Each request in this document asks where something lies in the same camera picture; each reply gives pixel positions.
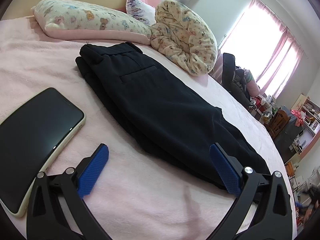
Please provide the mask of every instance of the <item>bookshelf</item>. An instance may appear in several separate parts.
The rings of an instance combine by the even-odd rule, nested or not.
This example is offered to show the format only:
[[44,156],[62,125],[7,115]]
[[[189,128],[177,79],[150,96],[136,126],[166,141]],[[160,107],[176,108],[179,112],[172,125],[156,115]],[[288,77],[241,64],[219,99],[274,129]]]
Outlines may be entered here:
[[299,158],[302,159],[320,138],[320,107],[309,97],[300,95],[291,109],[305,114],[303,133],[298,136],[300,143],[303,143],[302,150],[298,152]]

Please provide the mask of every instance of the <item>white phone case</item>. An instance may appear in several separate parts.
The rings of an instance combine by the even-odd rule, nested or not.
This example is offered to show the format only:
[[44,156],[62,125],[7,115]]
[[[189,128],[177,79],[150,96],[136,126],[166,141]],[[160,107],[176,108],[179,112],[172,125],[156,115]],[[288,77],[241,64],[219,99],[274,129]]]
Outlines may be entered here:
[[[28,102],[29,100],[31,100],[32,98],[34,98],[35,96],[37,96],[38,94],[34,95],[33,97],[31,97],[30,99],[28,99],[26,102]],[[11,114],[13,114],[16,110],[18,110],[21,106],[23,106],[26,102],[24,102],[23,104],[21,104],[17,109],[15,109]],[[44,165],[42,166],[42,168],[39,170],[40,171],[46,171],[54,162],[54,160],[57,158],[57,156],[60,154],[60,152],[63,150],[63,148],[66,146],[66,144],[72,139],[72,137],[76,134],[77,131],[79,131],[79,129],[85,124],[85,120],[86,120],[86,114],[84,111],[82,111],[82,113],[84,114],[83,119],[68,133],[68,135],[61,141],[61,143],[55,148],[55,150],[52,152],[52,154],[49,156],[49,158],[47,159],[47,161],[44,163]],[[26,212],[26,209],[28,207],[28,203],[29,203],[29,198],[30,198],[30,194],[32,191],[32,187],[33,187],[33,183],[35,182],[35,179],[32,181],[29,189],[27,190],[20,208],[18,210],[17,213],[12,213],[6,206],[5,204],[2,202],[1,198],[0,198],[0,202],[2,203],[2,206],[13,216],[19,218],[22,217],[24,215],[24,213]]]

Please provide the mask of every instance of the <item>pink bedsheet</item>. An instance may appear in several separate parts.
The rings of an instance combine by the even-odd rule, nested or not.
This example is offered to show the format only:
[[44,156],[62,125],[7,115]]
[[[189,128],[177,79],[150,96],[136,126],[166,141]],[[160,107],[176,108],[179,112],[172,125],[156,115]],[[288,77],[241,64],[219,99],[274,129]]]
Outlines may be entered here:
[[[120,41],[89,41],[112,46]],[[93,191],[84,198],[95,218],[114,240],[204,240],[216,228],[234,201],[219,190],[144,152],[105,109],[87,85],[75,63],[86,41],[47,37],[33,17],[0,22],[0,122],[24,101],[47,87],[55,87],[86,114],[83,128],[58,156],[48,174],[76,167],[100,143],[110,158]],[[142,51],[161,62],[207,102],[222,108],[225,119],[243,133],[266,160],[271,172],[286,174],[265,128],[209,75],[191,77],[148,46]],[[287,188],[289,180],[285,176]],[[292,209],[294,202],[291,190]],[[241,230],[248,227],[252,205]],[[71,227],[77,227],[69,216]],[[10,219],[26,235],[26,216]],[[293,212],[293,236],[296,236]]]

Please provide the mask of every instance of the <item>metal screw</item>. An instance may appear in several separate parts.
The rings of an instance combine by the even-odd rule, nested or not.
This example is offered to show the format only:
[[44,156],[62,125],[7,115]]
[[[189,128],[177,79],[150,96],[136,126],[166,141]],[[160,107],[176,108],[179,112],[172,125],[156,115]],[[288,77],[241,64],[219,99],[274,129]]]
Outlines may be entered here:
[[253,169],[251,168],[251,167],[245,167],[244,168],[244,171],[246,172],[246,173],[248,173],[248,174],[251,174],[251,173],[253,173]]
[[281,172],[276,171],[276,172],[275,172],[275,176],[278,177],[278,178],[281,178],[282,174],[281,174]]
[[75,172],[75,169],[72,168],[72,167],[66,169],[66,174],[68,174],[68,175],[70,175],[70,174],[72,174],[74,172]]
[[39,179],[41,179],[41,178],[43,178],[44,177],[44,172],[39,172],[38,174],[37,174],[37,177],[39,178]]

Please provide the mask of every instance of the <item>pillow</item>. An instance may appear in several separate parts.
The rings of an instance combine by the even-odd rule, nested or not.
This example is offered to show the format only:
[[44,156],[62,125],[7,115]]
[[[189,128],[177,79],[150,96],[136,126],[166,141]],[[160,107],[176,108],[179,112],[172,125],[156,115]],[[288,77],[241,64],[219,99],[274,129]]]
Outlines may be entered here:
[[258,96],[258,94],[260,93],[260,88],[258,87],[249,69],[246,69],[244,71],[244,78],[247,82],[247,91],[249,92],[249,95],[251,97]]
[[151,46],[193,76],[209,73],[217,59],[217,41],[204,20],[187,6],[164,0],[156,8]]
[[31,8],[42,30],[60,40],[121,40],[149,45],[151,30],[133,17],[100,5],[42,0]]
[[156,9],[144,2],[139,0],[127,0],[125,9],[127,14],[148,26],[156,23]]

